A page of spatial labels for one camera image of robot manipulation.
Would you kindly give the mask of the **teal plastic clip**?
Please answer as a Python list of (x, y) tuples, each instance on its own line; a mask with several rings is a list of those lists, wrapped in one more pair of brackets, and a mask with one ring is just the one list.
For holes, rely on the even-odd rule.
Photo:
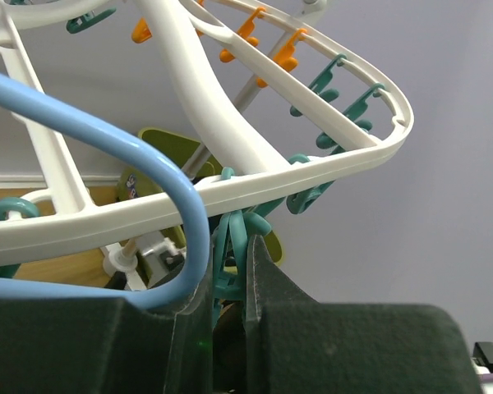
[(213, 250), (213, 310), (215, 327), (223, 301), (245, 301), (247, 286), (247, 251), (252, 236), (265, 236), (271, 225), (254, 211), (225, 213), (212, 235)]

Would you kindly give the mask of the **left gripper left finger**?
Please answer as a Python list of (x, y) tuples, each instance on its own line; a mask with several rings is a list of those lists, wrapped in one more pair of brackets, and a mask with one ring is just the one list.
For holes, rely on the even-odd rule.
[(0, 393), (209, 393), (212, 273), (151, 310), (116, 291), (0, 279)]

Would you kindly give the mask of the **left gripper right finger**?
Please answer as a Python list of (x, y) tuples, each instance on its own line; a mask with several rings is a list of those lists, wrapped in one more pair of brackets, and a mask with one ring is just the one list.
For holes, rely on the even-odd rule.
[(321, 303), (248, 245), (250, 393), (478, 393), (462, 332), (434, 305)]

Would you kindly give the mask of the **white round clip hanger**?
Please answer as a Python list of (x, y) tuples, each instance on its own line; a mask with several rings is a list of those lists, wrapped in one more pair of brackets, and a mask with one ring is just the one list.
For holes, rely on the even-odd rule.
[[(207, 217), (291, 195), (386, 162), (412, 129), (412, 107), (381, 71), (305, 22), (268, 7), (266, 20), (285, 30), (299, 29), (316, 51), (343, 56), (345, 67), (377, 88), (392, 114), (384, 139), (333, 108), (275, 61), (252, 47), (193, 1), (140, 1), (177, 96), (204, 145), (222, 164), (238, 170), (230, 181), (212, 179), (192, 185), (157, 149), (105, 121), (44, 94), (19, 32), (78, 16), (96, 1), (60, 1), (10, 6), (0, 1), (0, 106), (28, 129), (56, 213), (0, 222), (0, 265), (41, 260), (90, 250), (161, 227), (182, 224), (190, 252), (207, 251)], [(218, 82), (197, 33), (216, 40), (262, 78), (313, 124), (343, 147), (334, 156), (290, 164), (234, 107)], [(163, 193), (96, 206), (65, 145), (71, 137), (139, 168)]]

